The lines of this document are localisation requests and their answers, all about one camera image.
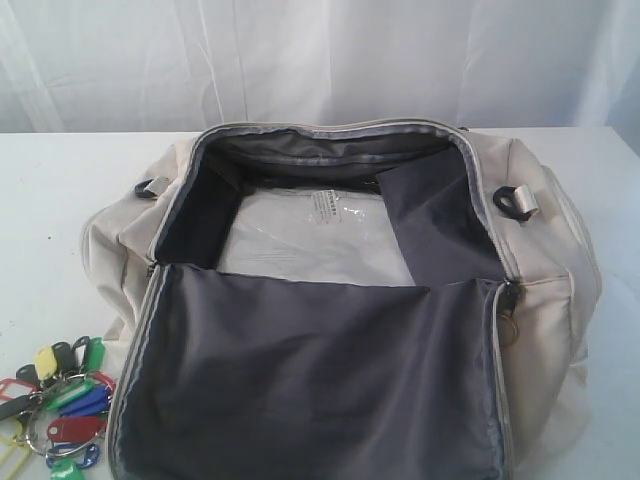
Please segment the cream fabric duffel bag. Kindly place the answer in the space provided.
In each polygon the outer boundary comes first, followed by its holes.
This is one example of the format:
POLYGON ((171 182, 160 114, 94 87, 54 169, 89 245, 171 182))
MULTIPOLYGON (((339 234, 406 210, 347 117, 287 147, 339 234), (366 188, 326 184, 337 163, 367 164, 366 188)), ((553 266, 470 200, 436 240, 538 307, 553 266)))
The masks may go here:
POLYGON ((115 309, 117 479, 520 479, 588 422, 589 232, 519 140, 441 123, 227 124, 86 225, 115 309), (221 272, 245 197, 382 198, 410 286, 221 272))

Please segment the colourful key tag bunch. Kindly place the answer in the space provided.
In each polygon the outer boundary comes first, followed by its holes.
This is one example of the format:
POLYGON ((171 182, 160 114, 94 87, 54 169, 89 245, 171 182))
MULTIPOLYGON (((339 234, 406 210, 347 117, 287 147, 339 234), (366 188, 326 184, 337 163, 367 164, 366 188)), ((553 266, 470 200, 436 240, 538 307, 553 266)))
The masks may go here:
POLYGON ((37 351, 1 380, 1 477, 16 479, 31 457, 51 479, 83 479, 98 465, 116 382, 103 372, 106 346, 81 336, 37 351))

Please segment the clear plastic wrapped package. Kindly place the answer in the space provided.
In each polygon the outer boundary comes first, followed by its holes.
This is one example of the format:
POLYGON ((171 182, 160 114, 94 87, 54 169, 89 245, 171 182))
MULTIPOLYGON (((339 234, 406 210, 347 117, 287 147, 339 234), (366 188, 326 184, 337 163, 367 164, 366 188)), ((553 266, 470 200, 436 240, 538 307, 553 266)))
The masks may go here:
POLYGON ((340 190, 258 190, 245 197, 218 270, 291 281, 414 283, 382 198, 340 190))

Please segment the white backdrop curtain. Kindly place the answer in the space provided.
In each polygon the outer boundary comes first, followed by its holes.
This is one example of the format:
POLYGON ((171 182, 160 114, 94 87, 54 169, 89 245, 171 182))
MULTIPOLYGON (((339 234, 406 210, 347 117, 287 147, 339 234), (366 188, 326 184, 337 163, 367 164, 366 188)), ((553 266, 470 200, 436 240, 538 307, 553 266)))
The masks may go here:
POLYGON ((639 132, 635 1, 5 1, 5 132, 422 117, 639 132))

